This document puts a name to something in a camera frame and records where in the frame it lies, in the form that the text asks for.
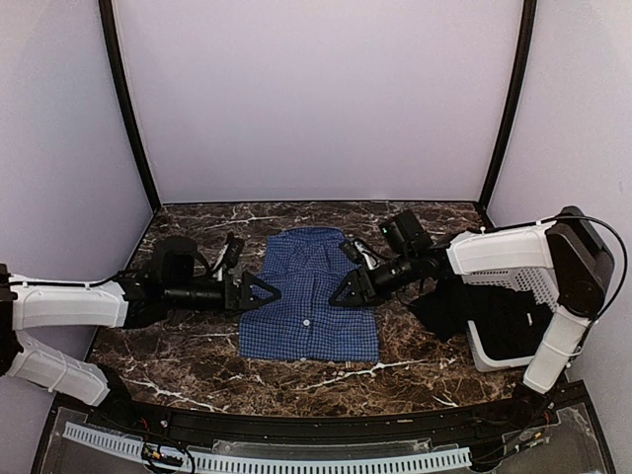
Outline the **blue checkered shirt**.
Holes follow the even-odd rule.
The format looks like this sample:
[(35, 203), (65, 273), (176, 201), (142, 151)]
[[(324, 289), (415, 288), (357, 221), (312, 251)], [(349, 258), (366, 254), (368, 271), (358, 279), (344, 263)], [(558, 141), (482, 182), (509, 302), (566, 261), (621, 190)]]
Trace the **blue checkered shirt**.
[(379, 361), (373, 312), (329, 303), (356, 265), (340, 249), (346, 236), (332, 227), (293, 228), (267, 240), (258, 278), (281, 298), (241, 316), (239, 354), (281, 361)]

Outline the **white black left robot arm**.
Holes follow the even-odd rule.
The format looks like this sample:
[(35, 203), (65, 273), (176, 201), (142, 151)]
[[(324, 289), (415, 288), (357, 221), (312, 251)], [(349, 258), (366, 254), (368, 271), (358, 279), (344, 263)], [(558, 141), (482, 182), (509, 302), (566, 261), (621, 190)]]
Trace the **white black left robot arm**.
[(138, 407), (110, 368), (81, 361), (29, 335), (32, 328), (99, 326), (142, 329), (174, 310), (246, 312), (278, 301), (275, 287), (243, 273), (231, 273), (244, 247), (228, 235), (210, 264), (196, 241), (169, 237), (138, 270), (101, 281), (28, 279), (1, 270), (1, 373), (27, 380), (49, 392), (99, 407), (119, 431), (139, 422)]

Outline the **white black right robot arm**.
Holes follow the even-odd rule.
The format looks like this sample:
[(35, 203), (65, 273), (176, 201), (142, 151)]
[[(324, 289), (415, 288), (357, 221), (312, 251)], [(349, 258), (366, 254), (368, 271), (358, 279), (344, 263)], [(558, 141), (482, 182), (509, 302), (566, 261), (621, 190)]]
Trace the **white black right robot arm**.
[(428, 278), (531, 294), (535, 303), (546, 305), (552, 313), (533, 355), (491, 362), (483, 353), (481, 331), (472, 319), (466, 321), (478, 370), (525, 368), (521, 384), (526, 390), (504, 408), (505, 421), (523, 429), (540, 415), (540, 397), (553, 389), (582, 352), (590, 330), (626, 281), (611, 282), (614, 256), (598, 227), (616, 232), (578, 207), (566, 206), (541, 220), (480, 227), (433, 240), (415, 213), (405, 210), (379, 225), (394, 258), (379, 255), (359, 238), (341, 244), (356, 267), (344, 276), (329, 303), (349, 308), (378, 306), (406, 286)]

